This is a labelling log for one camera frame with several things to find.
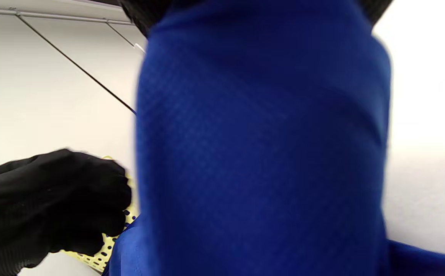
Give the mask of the person's right hand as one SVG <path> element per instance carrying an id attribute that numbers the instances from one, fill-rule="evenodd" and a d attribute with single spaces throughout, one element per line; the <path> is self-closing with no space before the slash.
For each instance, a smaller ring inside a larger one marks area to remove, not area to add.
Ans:
<path id="1" fill-rule="evenodd" d="M 200 0 L 120 0 L 127 18 L 145 37 L 149 37 L 154 27 L 172 7 L 186 8 L 200 3 Z M 375 26 L 392 0 L 355 0 L 363 14 L 366 15 L 372 26 Z"/>

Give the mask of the person's left hand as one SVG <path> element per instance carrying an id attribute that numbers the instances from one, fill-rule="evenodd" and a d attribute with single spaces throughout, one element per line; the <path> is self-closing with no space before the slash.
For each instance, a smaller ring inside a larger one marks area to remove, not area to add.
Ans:
<path id="1" fill-rule="evenodd" d="M 99 253 L 124 229 L 128 181 L 117 162 L 69 149 L 0 165 L 0 276 L 61 250 Z"/>

